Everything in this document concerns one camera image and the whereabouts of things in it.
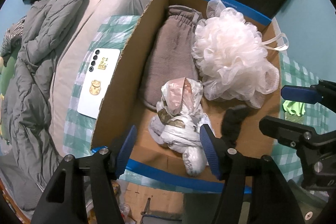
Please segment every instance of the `green cloth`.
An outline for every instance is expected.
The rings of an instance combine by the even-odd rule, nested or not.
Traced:
[[[66,154],[72,154],[76,158],[91,155],[90,144],[96,119],[77,112],[78,100],[91,56],[96,48],[123,50],[139,18],[138,15],[111,16],[100,26],[94,41],[91,42],[72,89],[64,124],[63,151]]]
[[[2,73],[1,73],[1,93],[3,96],[6,95],[6,91],[9,85],[9,81],[10,79],[13,78],[14,75],[14,67],[15,67],[15,63],[16,63],[16,59],[17,59],[17,54],[19,52],[21,48],[21,45],[19,47],[16,47],[16,49],[14,49],[13,53],[11,54],[7,65],[5,67],[3,67],[2,69]]]
[[[282,104],[284,111],[291,115],[302,116],[306,113],[305,103],[298,101],[285,100]]]

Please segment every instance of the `gold sticker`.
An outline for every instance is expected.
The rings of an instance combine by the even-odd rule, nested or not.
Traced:
[[[98,65],[98,69],[105,70],[107,67],[107,61],[108,61],[108,58],[103,57],[100,61],[100,64]]]
[[[92,95],[98,95],[100,93],[101,87],[100,87],[101,81],[93,80],[91,82],[90,86],[90,93]]]

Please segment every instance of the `gray duvet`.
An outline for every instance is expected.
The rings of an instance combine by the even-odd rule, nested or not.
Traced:
[[[9,136],[15,161],[28,179],[43,188],[58,166],[48,133],[50,83],[82,2],[45,0],[33,5],[2,105],[2,128]]]

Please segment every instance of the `checkered fabric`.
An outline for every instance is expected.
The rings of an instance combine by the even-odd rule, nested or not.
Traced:
[[[89,61],[96,48],[122,50],[131,36],[140,16],[111,16],[98,29],[80,66],[73,86],[70,104],[64,125],[63,151],[75,157],[91,155],[90,143],[96,119],[77,112],[78,100],[82,90]]]
[[[309,87],[318,84],[319,78],[309,72],[305,67],[297,62],[290,60],[288,56],[280,53],[281,86],[297,85]],[[281,98],[279,117],[284,119],[285,112]],[[303,124],[313,126],[318,134],[328,131],[329,109],[317,103],[315,105],[305,104],[306,113],[303,115]],[[297,180],[302,175],[301,162],[296,155],[296,150],[283,146],[277,141],[274,142],[271,154],[280,171],[286,180]]]

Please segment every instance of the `white phone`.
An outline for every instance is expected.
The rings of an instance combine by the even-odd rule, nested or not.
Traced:
[[[119,55],[119,49],[95,49],[79,96],[78,113],[95,119],[98,117],[101,101],[111,82]]]

